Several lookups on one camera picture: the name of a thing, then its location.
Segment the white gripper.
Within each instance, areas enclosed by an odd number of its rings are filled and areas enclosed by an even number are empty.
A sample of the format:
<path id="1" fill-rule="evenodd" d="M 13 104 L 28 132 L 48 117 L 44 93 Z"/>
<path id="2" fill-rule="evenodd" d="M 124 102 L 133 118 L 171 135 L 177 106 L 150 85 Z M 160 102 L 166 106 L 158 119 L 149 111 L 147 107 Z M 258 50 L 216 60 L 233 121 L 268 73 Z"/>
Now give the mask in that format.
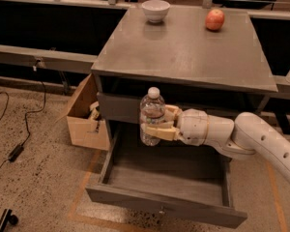
<path id="1" fill-rule="evenodd" d="M 165 106 L 164 119 L 178 119 L 178 129 L 173 126 L 173 122 L 155 125 L 143 123 L 141 128 L 146 134 L 167 141 L 180 139 L 185 144 L 193 146 L 199 146 L 205 142 L 209 122 L 206 112 L 196 109 L 183 111 L 176 105 L 167 104 Z"/>

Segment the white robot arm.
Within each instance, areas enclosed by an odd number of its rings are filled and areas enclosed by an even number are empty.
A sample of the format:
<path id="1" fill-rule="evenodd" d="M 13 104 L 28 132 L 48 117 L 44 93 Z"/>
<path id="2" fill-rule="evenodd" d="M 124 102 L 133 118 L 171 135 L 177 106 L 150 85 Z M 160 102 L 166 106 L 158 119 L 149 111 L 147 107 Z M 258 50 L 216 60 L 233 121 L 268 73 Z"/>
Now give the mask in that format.
<path id="1" fill-rule="evenodd" d="M 253 113 L 243 112 L 231 120 L 168 105 L 161 114 L 155 109 L 141 111 L 140 128 L 158 139 L 211 146 L 231 159 L 245 160 L 258 153 L 290 184 L 290 142 Z"/>

